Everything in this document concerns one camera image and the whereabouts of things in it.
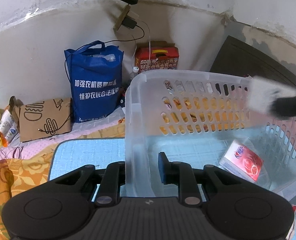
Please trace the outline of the pink tissue pack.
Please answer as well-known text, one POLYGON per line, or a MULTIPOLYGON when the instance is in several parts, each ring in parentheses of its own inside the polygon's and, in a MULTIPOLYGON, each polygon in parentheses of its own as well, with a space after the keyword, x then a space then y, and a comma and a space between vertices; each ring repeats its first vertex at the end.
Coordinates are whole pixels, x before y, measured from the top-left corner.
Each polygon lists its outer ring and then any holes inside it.
POLYGON ((221 167, 252 183, 258 181, 263 163, 259 155, 238 140, 231 143, 219 161, 221 167))

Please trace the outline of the clear plastic basket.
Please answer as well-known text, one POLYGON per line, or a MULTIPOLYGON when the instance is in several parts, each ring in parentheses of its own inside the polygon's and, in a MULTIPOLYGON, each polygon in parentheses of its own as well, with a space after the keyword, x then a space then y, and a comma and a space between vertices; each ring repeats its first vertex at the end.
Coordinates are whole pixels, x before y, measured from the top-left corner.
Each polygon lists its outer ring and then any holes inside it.
POLYGON ((296 118, 277 120, 246 106, 249 80, 190 70, 150 70, 126 91, 126 192, 133 197, 175 196, 164 185, 158 154, 193 168, 218 166, 234 140, 263 159, 257 184, 296 196, 296 118))

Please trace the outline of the brown paper bag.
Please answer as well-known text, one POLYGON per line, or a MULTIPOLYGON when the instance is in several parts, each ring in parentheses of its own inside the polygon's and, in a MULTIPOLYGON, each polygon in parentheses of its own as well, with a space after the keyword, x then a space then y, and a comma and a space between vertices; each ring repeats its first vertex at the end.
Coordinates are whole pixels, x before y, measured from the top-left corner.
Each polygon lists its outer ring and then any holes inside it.
POLYGON ((27 105, 10 98, 10 110, 19 126, 20 142, 44 139, 72 130, 71 98, 56 98, 27 105))

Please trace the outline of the red carton box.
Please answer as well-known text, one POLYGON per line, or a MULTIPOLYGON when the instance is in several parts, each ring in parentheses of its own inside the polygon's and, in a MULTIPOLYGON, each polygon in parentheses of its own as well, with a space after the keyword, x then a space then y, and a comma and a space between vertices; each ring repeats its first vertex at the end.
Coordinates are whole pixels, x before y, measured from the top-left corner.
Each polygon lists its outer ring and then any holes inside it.
POLYGON ((139 44, 134 54, 138 74, 149 70, 177 69, 179 50, 174 43, 151 41, 139 44))

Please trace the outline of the white snack packet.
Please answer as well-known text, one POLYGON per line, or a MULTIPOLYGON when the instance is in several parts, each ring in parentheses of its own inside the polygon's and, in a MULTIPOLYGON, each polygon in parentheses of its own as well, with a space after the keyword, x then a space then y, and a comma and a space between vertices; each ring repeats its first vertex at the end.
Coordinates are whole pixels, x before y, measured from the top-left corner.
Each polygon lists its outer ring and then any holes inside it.
POLYGON ((5 110, 0 120, 1 136, 7 143, 10 143, 18 133, 19 130, 15 119, 8 110, 5 110))

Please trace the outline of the blue tote bag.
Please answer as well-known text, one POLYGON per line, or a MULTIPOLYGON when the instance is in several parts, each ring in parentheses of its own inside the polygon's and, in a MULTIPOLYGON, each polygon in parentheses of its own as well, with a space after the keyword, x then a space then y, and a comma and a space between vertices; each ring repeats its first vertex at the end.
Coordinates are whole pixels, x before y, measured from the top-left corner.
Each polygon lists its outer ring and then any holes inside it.
POLYGON ((74 122, 110 115, 118 104, 124 52, 118 46, 94 41, 77 50, 64 51, 74 122))

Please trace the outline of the black white sleeve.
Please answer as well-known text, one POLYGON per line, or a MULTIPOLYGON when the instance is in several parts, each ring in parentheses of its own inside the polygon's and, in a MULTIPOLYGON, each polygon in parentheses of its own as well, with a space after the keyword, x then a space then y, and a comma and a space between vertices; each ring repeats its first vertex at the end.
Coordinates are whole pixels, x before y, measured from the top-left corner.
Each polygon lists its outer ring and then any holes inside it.
POLYGON ((296 88, 255 76, 249 81, 247 107, 279 120, 296 117, 296 88))

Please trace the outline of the dark wooden headboard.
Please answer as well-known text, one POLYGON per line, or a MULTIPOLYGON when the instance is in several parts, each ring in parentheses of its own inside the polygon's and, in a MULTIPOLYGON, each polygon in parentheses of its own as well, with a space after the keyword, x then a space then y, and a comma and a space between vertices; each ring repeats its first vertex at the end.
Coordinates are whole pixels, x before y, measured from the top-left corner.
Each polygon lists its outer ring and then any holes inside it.
POLYGON ((282 64, 245 42, 228 36, 210 69, 241 77, 261 76, 296 88, 296 75, 282 64))

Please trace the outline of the black power adapter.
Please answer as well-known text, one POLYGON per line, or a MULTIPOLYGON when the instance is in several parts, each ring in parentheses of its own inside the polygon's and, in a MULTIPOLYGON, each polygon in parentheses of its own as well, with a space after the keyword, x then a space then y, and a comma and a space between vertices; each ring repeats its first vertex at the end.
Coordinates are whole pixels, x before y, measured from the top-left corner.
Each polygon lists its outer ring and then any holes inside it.
POLYGON ((134 29, 137 26, 137 21, 130 16, 125 16, 125 18, 121 22, 121 25, 127 27, 128 29, 134 29))

